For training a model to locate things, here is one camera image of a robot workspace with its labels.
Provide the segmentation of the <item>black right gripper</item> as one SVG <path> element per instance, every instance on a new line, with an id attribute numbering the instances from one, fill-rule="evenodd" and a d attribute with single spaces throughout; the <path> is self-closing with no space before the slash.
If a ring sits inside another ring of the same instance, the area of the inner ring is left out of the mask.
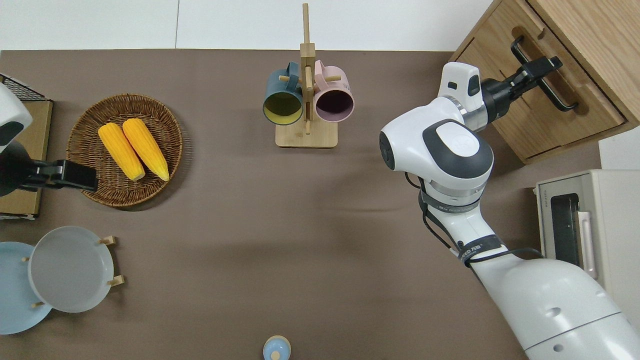
<path id="1" fill-rule="evenodd" d="M 482 100 L 487 112 L 487 121 L 493 122 L 505 116 L 510 105 L 526 92 L 539 87 L 539 83 L 550 73 L 562 68 L 563 63 L 557 56 L 540 57 L 521 65 L 519 73 L 504 79 L 483 79 L 481 82 Z"/>

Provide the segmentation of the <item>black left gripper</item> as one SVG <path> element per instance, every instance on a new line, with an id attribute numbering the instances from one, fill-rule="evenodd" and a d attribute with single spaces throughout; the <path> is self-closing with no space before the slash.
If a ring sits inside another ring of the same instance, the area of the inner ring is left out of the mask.
<path id="1" fill-rule="evenodd" d="M 13 191 L 36 192 L 38 189 L 61 189 L 66 186 L 82 191 L 96 192 L 99 187 L 98 171 L 77 162 L 33 160 L 18 142 L 12 142 L 0 155 L 0 196 Z"/>

